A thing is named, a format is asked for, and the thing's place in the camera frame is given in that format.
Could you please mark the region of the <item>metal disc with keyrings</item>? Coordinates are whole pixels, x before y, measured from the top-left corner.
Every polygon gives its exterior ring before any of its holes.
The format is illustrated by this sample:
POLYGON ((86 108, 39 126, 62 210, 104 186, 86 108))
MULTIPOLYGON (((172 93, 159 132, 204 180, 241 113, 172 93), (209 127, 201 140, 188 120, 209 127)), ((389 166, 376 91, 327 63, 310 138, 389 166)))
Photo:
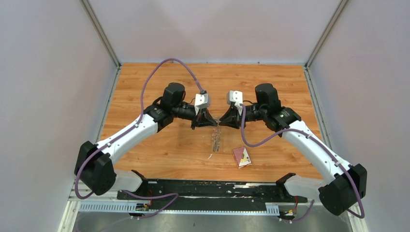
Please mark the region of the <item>metal disc with keyrings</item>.
POLYGON ((212 135, 213 152, 218 152, 220 148, 221 125, 220 125, 220 119, 218 117, 214 118, 214 120, 217 125, 214 128, 214 133, 212 135))

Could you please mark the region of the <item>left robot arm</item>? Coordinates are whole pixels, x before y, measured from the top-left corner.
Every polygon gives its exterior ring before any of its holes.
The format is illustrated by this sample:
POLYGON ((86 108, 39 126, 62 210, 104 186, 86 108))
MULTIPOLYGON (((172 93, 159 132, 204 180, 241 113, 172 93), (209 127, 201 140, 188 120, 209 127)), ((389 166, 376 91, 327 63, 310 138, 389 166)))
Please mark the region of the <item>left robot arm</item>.
POLYGON ((74 190, 79 199, 79 183, 85 184, 91 194, 103 195, 110 190, 126 190, 137 200, 148 194, 143 176, 136 171, 116 170, 114 165, 132 148, 146 138, 158 133, 175 118, 189 120, 191 128, 216 126, 208 111, 209 94, 203 90, 195 95, 193 104, 184 101, 185 87, 170 83, 163 95, 149 105, 132 123, 96 144, 90 141, 80 146, 74 174, 74 190))

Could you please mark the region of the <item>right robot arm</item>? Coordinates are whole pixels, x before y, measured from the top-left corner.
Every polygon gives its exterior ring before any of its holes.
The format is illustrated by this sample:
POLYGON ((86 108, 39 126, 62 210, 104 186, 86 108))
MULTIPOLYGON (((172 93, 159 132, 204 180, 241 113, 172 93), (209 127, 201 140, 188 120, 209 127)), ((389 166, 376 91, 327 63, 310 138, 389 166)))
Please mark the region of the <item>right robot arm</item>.
POLYGON ((219 125, 241 130, 241 137, 248 147, 258 147, 274 137, 281 137, 296 147, 319 171, 322 179, 301 177, 289 173, 276 184, 279 200, 288 202, 294 196, 320 201, 333 215, 349 212, 364 219, 362 199, 366 195, 367 170, 361 164, 352 165, 322 142, 292 108, 281 105, 278 91, 270 83, 255 87, 257 101, 244 105, 243 93, 230 90, 227 93, 229 110, 219 125), (245 136, 246 122, 263 121, 274 134, 258 143, 250 143, 245 136))

